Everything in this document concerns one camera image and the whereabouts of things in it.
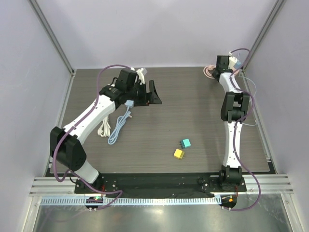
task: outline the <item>robotic arm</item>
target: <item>robotic arm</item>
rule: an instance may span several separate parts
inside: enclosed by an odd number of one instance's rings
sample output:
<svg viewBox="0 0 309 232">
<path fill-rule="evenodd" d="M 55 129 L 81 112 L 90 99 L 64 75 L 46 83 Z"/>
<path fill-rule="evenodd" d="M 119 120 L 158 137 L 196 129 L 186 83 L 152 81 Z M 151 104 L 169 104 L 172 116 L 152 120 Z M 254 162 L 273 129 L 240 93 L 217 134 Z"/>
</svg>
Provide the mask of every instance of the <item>robotic arm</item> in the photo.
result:
<svg viewBox="0 0 309 232">
<path fill-rule="evenodd" d="M 221 108 L 221 119 L 225 124 L 225 157 L 219 172 L 219 185 L 223 190 L 234 190 L 244 183 L 241 164 L 234 153 L 234 142 L 239 156 L 240 132 L 248 112 L 250 96 L 240 90 L 235 77 L 229 69 L 229 56 L 218 56 L 212 76 L 223 86 L 225 98 Z"/>
<path fill-rule="evenodd" d="M 74 128 L 61 144 L 56 160 L 74 171 L 95 189 L 100 189 L 102 186 L 101 173 L 87 161 L 87 155 L 82 145 L 90 132 L 126 101 L 133 100 L 135 106 L 162 104 L 157 95 L 154 81 L 149 81 L 150 92 L 146 92 L 145 71 L 145 69 L 137 71 L 122 69 L 119 77 L 116 78 L 115 85 L 107 85 L 99 92 L 98 102 L 95 100 L 81 115 L 64 128 L 55 127 L 51 131 L 50 155 L 53 157 L 60 139 L 72 127 Z M 83 121 L 76 127 L 75 124 L 82 119 Z"/>
</svg>

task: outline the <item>dark wooden table surface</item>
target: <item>dark wooden table surface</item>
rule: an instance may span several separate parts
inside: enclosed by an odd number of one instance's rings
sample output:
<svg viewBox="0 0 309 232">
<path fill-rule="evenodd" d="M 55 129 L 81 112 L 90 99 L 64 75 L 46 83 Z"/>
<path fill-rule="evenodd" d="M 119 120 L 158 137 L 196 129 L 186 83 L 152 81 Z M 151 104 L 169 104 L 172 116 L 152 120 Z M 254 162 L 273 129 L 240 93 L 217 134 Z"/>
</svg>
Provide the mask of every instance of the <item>dark wooden table surface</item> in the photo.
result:
<svg viewBox="0 0 309 232">
<path fill-rule="evenodd" d="M 84 143 L 88 161 L 103 173 L 217 172 L 225 153 L 225 128 L 220 110 L 222 86 L 206 78 L 201 67 L 148 68 L 146 80 L 154 80 L 162 105 L 134 107 L 117 142 L 97 135 Z M 78 70 L 73 81 L 63 126 L 73 121 L 96 96 L 99 70 Z M 117 77 L 119 69 L 107 70 L 101 86 Z M 112 129 L 125 107 L 110 115 Z M 254 124 L 253 117 L 246 123 Z M 181 139 L 190 139 L 184 158 L 173 157 Z M 257 127 L 243 126 L 240 156 L 252 171 L 268 171 Z M 65 167 L 58 165 L 60 172 Z"/>
</svg>

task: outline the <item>white wall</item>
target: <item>white wall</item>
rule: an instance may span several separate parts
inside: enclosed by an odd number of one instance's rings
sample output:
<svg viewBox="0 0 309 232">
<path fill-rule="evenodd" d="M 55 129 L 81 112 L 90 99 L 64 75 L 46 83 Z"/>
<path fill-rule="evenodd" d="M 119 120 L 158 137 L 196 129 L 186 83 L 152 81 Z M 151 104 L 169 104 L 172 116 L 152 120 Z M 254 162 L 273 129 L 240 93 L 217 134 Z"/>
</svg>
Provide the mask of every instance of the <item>white wall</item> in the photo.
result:
<svg viewBox="0 0 309 232">
<path fill-rule="evenodd" d="M 287 173 L 309 231 L 309 1 L 286 1 L 250 63 L 276 167 Z"/>
<path fill-rule="evenodd" d="M 203 66 L 251 47 L 276 0 L 38 0 L 74 68 Z"/>
<path fill-rule="evenodd" d="M 0 230 L 15 232 L 70 75 L 28 1 L 0 1 L 0 21 Z"/>
</svg>

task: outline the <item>teal cube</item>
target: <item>teal cube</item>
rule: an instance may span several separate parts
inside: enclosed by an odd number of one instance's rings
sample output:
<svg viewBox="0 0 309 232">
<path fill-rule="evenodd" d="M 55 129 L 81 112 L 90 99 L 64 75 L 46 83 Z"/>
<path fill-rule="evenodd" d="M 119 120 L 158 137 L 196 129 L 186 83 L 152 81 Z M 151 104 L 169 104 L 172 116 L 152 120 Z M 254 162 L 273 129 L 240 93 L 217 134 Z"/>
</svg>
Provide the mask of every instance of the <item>teal cube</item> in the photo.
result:
<svg viewBox="0 0 309 232">
<path fill-rule="evenodd" d="M 191 147 L 191 143 L 190 143 L 190 140 L 189 140 L 189 139 L 183 139 L 183 140 L 181 140 L 181 141 L 180 141 L 180 144 L 181 144 L 181 146 L 182 146 L 182 149 Z"/>
</svg>

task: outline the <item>light blue cable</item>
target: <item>light blue cable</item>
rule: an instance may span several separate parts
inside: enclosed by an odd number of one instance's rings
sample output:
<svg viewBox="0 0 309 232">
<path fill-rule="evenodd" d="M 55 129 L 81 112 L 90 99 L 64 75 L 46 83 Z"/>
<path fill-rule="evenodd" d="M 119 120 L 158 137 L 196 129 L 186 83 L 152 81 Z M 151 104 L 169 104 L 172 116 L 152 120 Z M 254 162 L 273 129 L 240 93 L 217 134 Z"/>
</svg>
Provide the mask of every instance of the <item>light blue cable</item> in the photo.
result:
<svg viewBox="0 0 309 232">
<path fill-rule="evenodd" d="M 107 140 L 107 143 L 109 145 L 113 145 L 114 143 L 116 143 L 120 129 L 124 126 L 124 124 L 126 123 L 126 119 L 130 116 L 131 111 L 129 111 L 130 107 L 128 106 L 126 109 L 126 113 L 123 116 L 119 116 L 117 118 L 117 123 L 116 123 L 116 127 L 114 129 L 114 131 L 112 132 L 112 134 L 110 135 L 110 137 Z"/>
</svg>

